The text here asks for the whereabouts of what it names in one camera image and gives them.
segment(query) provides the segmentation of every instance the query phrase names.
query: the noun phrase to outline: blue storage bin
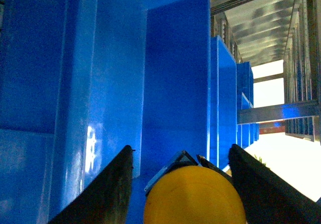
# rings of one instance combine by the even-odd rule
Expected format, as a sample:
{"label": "blue storage bin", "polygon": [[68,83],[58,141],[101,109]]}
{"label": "blue storage bin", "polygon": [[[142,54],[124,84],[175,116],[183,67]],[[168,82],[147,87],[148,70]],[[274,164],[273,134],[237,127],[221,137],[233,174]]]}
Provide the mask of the blue storage bin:
{"label": "blue storage bin", "polygon": [[[237,109],[253,108],[253,72],[250,62],[237,64]],[[258,139],[256,137],[256,124],[241,125],[238,127],[239,145],[243,148],[251,145]]]}
{"label": "blue storage bin", "polygon": [[[182,149],[207,155],[209,6],[6,0],[0,147],[6,163],[21,155],[24,165],[0,187],[10,204],[1,223],[53,218],[127,144],[136,150],[127,223],[142,223],[143,188],[167,160]],[[33,186],[21,189],[22,176]],[[27,198],[35,203],[14,219]]]}
{"label": "blue storage bin", "polygon": [[223,169],[237,143],[236,63],[221,37],[211,39],[210,161]]}

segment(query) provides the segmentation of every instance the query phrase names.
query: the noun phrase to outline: yellow object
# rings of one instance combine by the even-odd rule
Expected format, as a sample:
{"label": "yellow object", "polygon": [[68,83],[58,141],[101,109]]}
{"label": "yellow object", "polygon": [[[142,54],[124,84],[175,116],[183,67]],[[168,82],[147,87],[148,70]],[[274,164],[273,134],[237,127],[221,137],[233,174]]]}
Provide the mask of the yellow object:
{"label": "yellow object", "polygon": [[163,176],[150,191],[144,224],[245,224],[242,201],[219,173],[200,166]]}

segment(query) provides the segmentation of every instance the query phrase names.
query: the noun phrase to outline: ceiling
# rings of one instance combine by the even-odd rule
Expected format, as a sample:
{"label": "ceiling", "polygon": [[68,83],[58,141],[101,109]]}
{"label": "ceiling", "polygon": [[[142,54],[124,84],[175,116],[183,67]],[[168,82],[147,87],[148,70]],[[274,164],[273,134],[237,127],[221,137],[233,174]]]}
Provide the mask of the ceiling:
{"label": "ceiling", "polygon": [[[211,0],[211,7],[233,0]],[[283,59],[292,16],[301,0],[252,0],[225,15],[243,61],[252,66]]]}

